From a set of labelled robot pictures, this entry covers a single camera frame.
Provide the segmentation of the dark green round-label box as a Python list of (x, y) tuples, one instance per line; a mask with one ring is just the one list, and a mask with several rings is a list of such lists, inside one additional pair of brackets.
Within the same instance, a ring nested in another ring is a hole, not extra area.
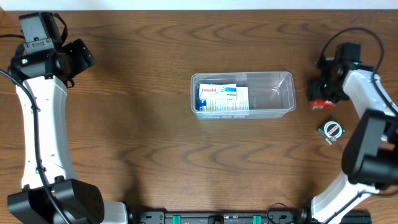
[(320, 134), (329, 145), (332, 145), (344, 136), (346, 130), (335, 118), (329, 117), (318, 127), (317, 133)]

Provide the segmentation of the white Panadol box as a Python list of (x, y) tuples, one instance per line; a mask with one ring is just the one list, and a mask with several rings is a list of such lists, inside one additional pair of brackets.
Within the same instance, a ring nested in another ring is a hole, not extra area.
[(207, 99), (233, 99), (236, 98), (236, 84), (200, 84), (198, 89), (198, 98)]

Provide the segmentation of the blue KoolFever box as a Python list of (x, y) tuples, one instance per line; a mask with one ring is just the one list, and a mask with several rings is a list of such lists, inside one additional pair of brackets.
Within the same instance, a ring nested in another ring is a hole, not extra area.
[(198, 119), (241, 119), (249, 115), (248, 87), (238, 87), (236, 98), (207, 99), (198, 98), (198, 89), (194, 112)]

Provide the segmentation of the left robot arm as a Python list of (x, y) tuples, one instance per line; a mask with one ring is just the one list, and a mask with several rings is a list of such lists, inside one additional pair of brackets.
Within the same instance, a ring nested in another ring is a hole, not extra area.
[(78, 179), (70, 155), (67, 90), (74, 77), (96, 63), (81, 39), (67, 42), (57, 13), (20, 18), (22, 38), (4, 71), (22, 106), (25, 165), (21, 191), (9, 195), (9, 212), (22, 223), (128, 223), (127, 206), (110, 202)]

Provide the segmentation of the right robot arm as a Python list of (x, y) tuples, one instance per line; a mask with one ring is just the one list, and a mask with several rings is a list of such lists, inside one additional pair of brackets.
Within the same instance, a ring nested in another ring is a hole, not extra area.
[(385, 141), (397, 146), (397, 106), (381, 85), (377, 71), (360, 61), (361, 46), (343, 43), (335, 56), (321, 56), (321, 77), (308, 82), (311, 109), (350, 100), (359, 123), (341, 159), (341, 172), (302, 212), (302, 223), (366, 223), (369, 217), (353, 215), (355, 206), (375, 195), (385, 197), (397, 185), (397, 149), (382, 149)]

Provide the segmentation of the red medicine box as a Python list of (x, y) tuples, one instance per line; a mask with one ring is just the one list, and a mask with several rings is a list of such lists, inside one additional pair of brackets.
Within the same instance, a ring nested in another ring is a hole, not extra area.
[(310, 101), (309, 104), (312, 110), (325, 110), (333, 108), (335, 106), (335, 104), (332, 101), (321, 100), (321, 99)]

